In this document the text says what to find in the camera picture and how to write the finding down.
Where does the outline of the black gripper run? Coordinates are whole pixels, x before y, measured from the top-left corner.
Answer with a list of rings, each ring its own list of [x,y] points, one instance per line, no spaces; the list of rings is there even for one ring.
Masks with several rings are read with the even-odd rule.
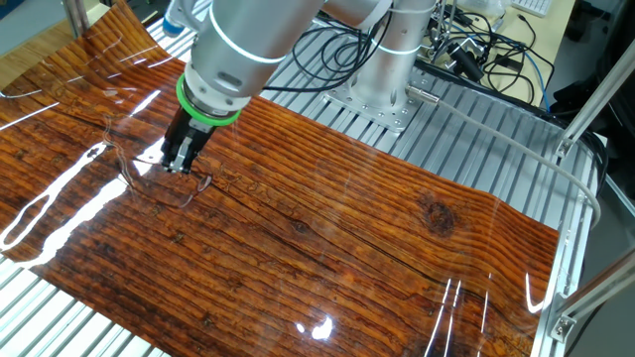
[[[189,174],[193,159],[202,150],[214,130],[213,126],[194,119],[183,107],[180,107],[166,132],[165,141],[161,147],[162,167],[167,172],[171,172],[174,161],[175,171]]]

